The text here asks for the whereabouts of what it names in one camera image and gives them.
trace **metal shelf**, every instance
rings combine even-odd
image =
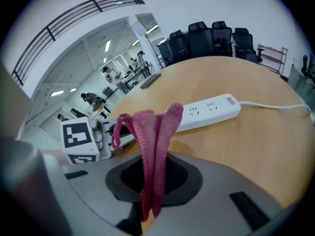
[[[265,54],[261,54],[261,57],[262,57],[262,58],[269,59],[269,60],[271,60],[271,61],[273,61],[273,62],[275,62],[275,63],[284,65],[284,63],[283,63],[280,59],[276,59],[276,58],[274,58],[274,57],[271,57],[271,56],[268,56],[268,55],[265,55]]]
[[[274,58],[272,56],[269,56],[269,55],[266,55],[266,54],[263,54],[260,52],[260,57],[262,59],[268,59],[274,63],[277,63],[279,64],[279,68],[273,68],[273,67],[270,67],[268,65],[264,65],[262,62],[260,63],[260,65],[263,65],[263,66],[266,66],[270,71],[274,72],[274,73],[277,73],[279,75],[282,75],[283,71],[284,71],[284,65],[285,65],[285,61],[286,61],[286,55],[287,55],[287,52],[288,52],[288,49],[287,48],[284,48],[282,47],[282,50],[281,51],[278,51],[277,49],[275,48],[272,48],[272,47],[269,47],[269,46],[264,46],[264,45],[261,45],[259,44],[258,45],[258,49],[262,49],[262,51],[265,51],[265,50],[269,50],[269,51],[272,51],[272,52],[275,52],[275,53],[278,53],[278,54],[281,54],[281,59],[277,59],[277,58]]]

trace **white cube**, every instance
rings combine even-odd
[[[87,117],[62,121],[61,142],[63,152],[71,164],[99,160],[99,151]]]

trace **cable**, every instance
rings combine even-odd
[[[249,101],[240,101],[240,105],[251,105],[251,106],[257,106],[257,107],[262,107],[262,108],[273,108],[273,109],[290,109],[290,108],[299,108],[299,107],[306,107],[309,113],[311,113],[311,109],[308,105],[306,104],[301,104],[301,105],[291,105],[291,106],[273,106],[273,105],[265,105],[265,104],[260,104],[260,103],[255,103],[255,102],[249,102]]]

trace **person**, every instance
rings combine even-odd
[[[115,70],[110,69],[109,67],[103,68],[103,73],[105,74],[105,79],[113,85],[116,85],[116,87],[122,91],[124,94],[127,94],[129,92],[129,87],[126,86],[120,77],[121,72],[117,73]]]
[[[81,98],[87,103],[89,103],[93,108],[95,108],[98,104],[106,102],[104,99],[102,99],[101,97],[98,97],[95,93],[91,93],[91,92],[82,93]],[[110,110],[105,105],[103,106],[104,106],[104,109],[106,109],[110,113]],[[103,116],[105,119],[107,118],[107,115],[103,112],[101,112],[100,115]]]
[[[149,64],[147,61],[144,61],[143,57],[142,57],[144,54],[145,53],[143,53],[142,51],[138,52],[138,57],[137,57],[138,67],[141,68],[143,71],[145,71],[147,76],[150,76],[151,73],[150,73],[149,68],[148,68]]]
[[[64,118],[64,116],[62,114],[59,114],[58,116],[58,119],[61,120],[61,121],[65,121],[65,120],[69,120],[67,118]]]
[[[142,51],[138,52],[137,54],[137,63],[138,63],[138,67],[139,68],[143,68],[144,67],[144,60],[143,60],[143,55],[145,53],[143,53]]]

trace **ceiling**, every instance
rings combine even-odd
[[[140,15],[137,18],[147,30],[157,25],[152,14]],[[108,40],[111,43],[105,53],[105,43]],[[106,61],[110,61],[132,47],[136,40],[137,37],[126,20],[105,24],[102,30],[82,38],[44,80],[36,93],[34,106],[27,122],[60,101],[68,100],[71,96],[70,89],[77,88],[93,72],[101,68],[105,57],[107,57]],[[64,93],[50,96],[52,92],[59,90],[64,90]]]

